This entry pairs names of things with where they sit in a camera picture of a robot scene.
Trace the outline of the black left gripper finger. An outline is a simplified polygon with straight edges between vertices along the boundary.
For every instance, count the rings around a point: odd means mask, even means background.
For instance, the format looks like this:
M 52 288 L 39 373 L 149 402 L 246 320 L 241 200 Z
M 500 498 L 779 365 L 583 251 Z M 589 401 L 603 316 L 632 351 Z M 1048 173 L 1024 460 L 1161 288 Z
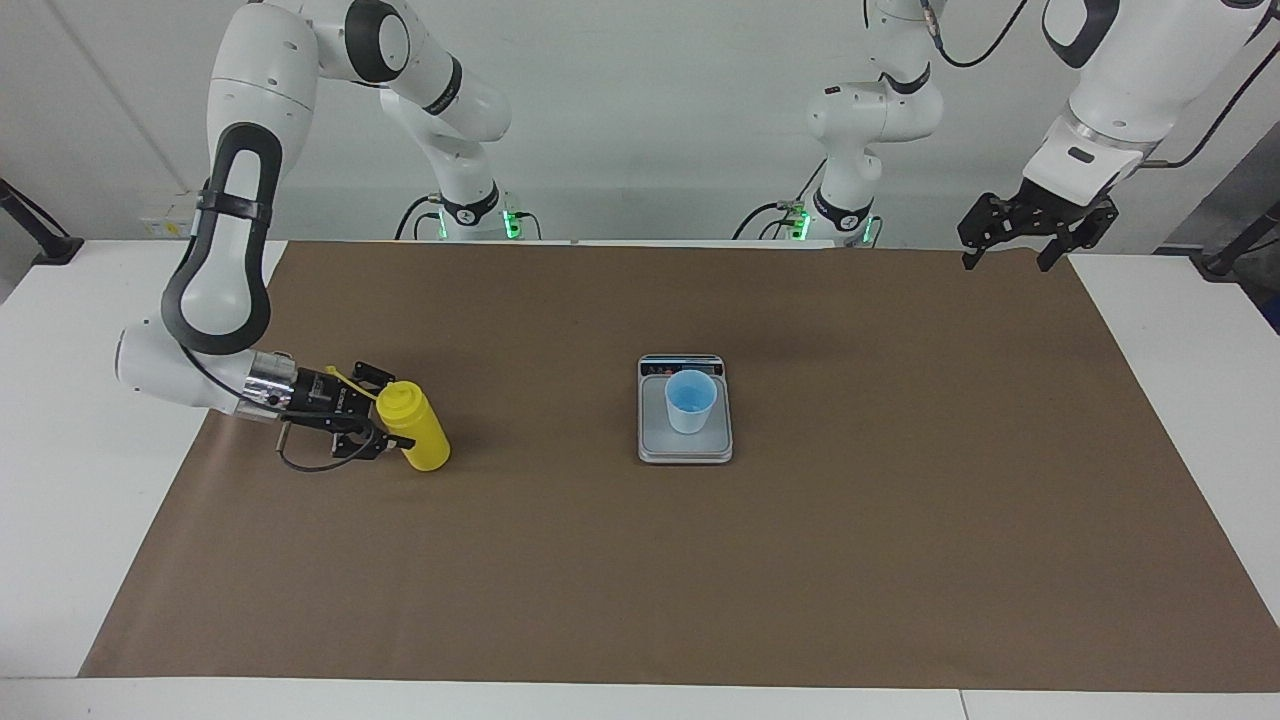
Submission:
M 1001 241 L 1002 200 L 995 193 L 979 196 L 957 223 L 957 237 L 966 250 L 963 265 L 972 272 L 987 250 Z
M 1041 272 L 1050 272 L 1065 255 L 1078 249 L 1093 249 L 1105 237 L 1119 217 L 1112 200 L 1103 200 L 1089 210 L 1074 227 L 1059 223 L 1053 236 L 1037 256 Z

